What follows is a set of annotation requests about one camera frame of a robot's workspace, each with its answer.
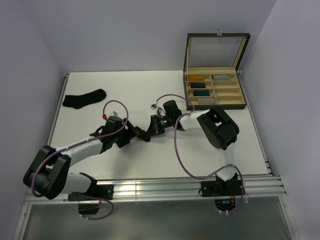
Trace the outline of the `brown striped sock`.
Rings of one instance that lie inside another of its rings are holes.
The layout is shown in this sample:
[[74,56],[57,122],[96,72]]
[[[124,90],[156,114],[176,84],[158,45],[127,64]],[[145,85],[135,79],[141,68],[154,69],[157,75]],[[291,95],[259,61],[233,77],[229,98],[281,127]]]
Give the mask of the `brown striped sock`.
[[147,136],[147,132],[142,130],[139,127],[135,128],[137,135],[136,137],[139,138],[140,140],[144,141],[144,142],[150,142],[151,138]]

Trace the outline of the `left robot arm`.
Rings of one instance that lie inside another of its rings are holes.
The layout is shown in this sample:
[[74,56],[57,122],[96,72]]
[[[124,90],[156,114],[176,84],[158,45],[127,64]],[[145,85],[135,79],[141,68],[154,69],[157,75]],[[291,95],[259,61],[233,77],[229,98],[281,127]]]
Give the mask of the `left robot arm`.
[[86,200],[91,200],[98,193],[98,181],[83,172],[71,174],[70,167],[106,152],[113,145],[122,148],[137,135],[138,131],[126,118],[110,116],[105,125],[72,146],[43,146],[26,171],[23,183],[49,200],[61,193],[80,194]]

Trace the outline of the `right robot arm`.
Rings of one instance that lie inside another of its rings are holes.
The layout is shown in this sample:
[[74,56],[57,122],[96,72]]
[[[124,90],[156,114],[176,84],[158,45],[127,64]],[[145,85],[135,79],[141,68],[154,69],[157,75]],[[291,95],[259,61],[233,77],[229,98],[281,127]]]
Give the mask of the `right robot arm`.
[[[165,115],[154,114],[150,117],[150,125],[145,137],[149,140],[152,137],[165,133],[165,129],[173,127],[173,145],[177,160],[187,175],[194,179],[204,180],[216,176],[217,191],[222,195],[229,194],[234,183],[240,176],[239,169],[235,166],[235,143],[240,133],[238,125],[220,107],[214,106],[211,109],[194,113],[190,111],[183,114],[174,100],[163,104]],[[177,131],[190,129],[201,129],[208,142],[219,151],[218,163],[220,168],[206,176],[195,176],[184,166],[177,146]]]

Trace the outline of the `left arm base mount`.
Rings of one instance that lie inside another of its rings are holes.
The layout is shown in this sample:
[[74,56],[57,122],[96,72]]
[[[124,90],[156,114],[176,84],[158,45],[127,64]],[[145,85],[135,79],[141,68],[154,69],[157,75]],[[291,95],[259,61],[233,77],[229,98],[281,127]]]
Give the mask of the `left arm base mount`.
[[70,193],[67,197],[69,202],[78,203],[78,213],[81,217],[89,220],[101,219],[109,216],[114,210],[113,184],[98,184],[85,193]]

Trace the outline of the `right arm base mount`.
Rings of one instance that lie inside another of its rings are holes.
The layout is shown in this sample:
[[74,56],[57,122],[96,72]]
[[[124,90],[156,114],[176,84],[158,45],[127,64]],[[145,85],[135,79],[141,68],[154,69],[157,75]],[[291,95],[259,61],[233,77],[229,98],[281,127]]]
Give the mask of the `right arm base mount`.
[[237,197],[239,202],[245,197],[246,191],[241,180],[210,180],[202,181],[198,194],[203,198],[214,198],[214,205],[220,214],[228,215],[237,207]]

